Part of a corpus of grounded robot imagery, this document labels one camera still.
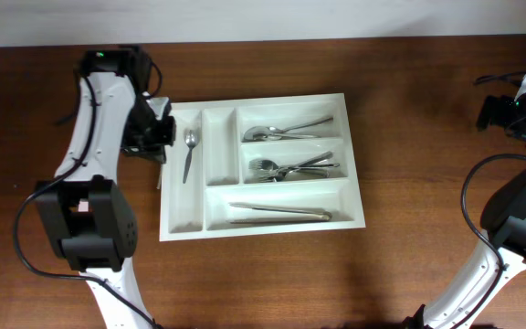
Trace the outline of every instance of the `white tray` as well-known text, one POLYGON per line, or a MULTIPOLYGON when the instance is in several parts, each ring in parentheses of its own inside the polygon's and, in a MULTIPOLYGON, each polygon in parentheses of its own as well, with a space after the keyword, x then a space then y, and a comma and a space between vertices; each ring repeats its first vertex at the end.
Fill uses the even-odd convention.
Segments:
POLYGON ((162 168, 160 241, 364 228, 343 94, 176 103, 172 115, 177 132, 174 147, 166 147, 167 162, 162 168), (253 126, 285 128, 329 115, 333 116, 333 122, 290 132, 321 138, 243 142, 243 134, 253 126), (200 144, 193 151, 188 180, 183 184, 188 152, 184 131, 188 129, 199 132, 200 144), (283 182, 256 183, 247 167, 250 160, 257 158, 292 165, 326 151, 334 153, 331 162, 341 164, 331 170, 330 178, 291 174, 283 182), (332 213, 332 220, 306 224, 229 224, 229 219, 286 216, 234 208, 229 205, 231 202, 323 208, 332 213))

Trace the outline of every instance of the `white wall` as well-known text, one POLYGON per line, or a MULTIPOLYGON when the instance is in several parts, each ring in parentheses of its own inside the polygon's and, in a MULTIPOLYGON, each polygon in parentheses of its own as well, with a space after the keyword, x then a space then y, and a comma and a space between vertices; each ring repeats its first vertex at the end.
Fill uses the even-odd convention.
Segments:
POLYGON ((526 0, 0 0, 0 46, 526 33, 526 0))

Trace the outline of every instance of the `pile of forks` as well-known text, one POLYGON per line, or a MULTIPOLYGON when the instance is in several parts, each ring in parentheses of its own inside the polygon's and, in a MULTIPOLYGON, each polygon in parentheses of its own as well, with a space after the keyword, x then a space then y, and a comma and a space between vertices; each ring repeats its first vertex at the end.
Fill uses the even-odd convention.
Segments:
POLYGON ((332 157, 333 153, 328 151, 295 165, 277 165, 268 159, 255 159, 249 162, 248 168, 253 171, 259 183, 281 182, 285 180, 286 176, 290 173, 301 173, 320 178, 328 178, 330 176, 329 169, 337 168, 340 164, 319 163, 329 160, 332 157))

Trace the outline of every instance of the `utensil organizer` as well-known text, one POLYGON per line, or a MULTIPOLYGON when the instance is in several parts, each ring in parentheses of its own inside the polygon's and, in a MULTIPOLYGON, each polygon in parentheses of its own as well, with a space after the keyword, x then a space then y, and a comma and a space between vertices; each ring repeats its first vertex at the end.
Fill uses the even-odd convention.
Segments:
POLYGON ((343 94, 234 101, 175 103, 173 147, 166 146, 162 173, 160 241, 208 239, 338 228, 364 228, 363 206, 354 165, 351 133, 343 94), (253 126, 285 128, 333 116, 332 122, 294 133, 319 138, 246 142, 253 126), (188 147, 184 132, 198 131, 186 184, 182 183, 188 147), (249 161, 265 158, 293 165, 326 151, 340 167, 329 178, 290 174, 277 183, 257 183, 249 161), (230 224, 230 219, 284 218, 286 214, 234 208, 232 202, 276 207, 324 209, 330 222, 302 224, 230 224))

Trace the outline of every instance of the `wooden table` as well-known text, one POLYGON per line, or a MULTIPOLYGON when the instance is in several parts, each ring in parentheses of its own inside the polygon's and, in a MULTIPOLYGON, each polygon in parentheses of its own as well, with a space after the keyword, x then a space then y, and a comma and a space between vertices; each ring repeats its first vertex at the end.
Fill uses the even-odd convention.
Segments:
MULTIPOLYGON (((68 147, 71 69, 90 47, 0 48, 0 328, 102 328, 82 282, 29 273, 11 244, 13 215, 68 147)), ((134 257, 145 305, 164 325, 319 328, 400 322, 436 298, 474 249, 458 206, 462 181, 488 155, 526 154, 499 128, 478 133, 488 94, 478 76, 526 69, 526 36, 412 37, 147 45, 161 95, 213 101, 343 92, 365 229, 158 242, 158 164, 123 158, 119 183, 140 227, 134 257)), ((469 192, 477 218, 526 164, 482 170, 469 192)), ((21 224, 26 255, 66 272, 33 207, 21 224)), ((477 320, 526 328, 526 272, 477 320)))

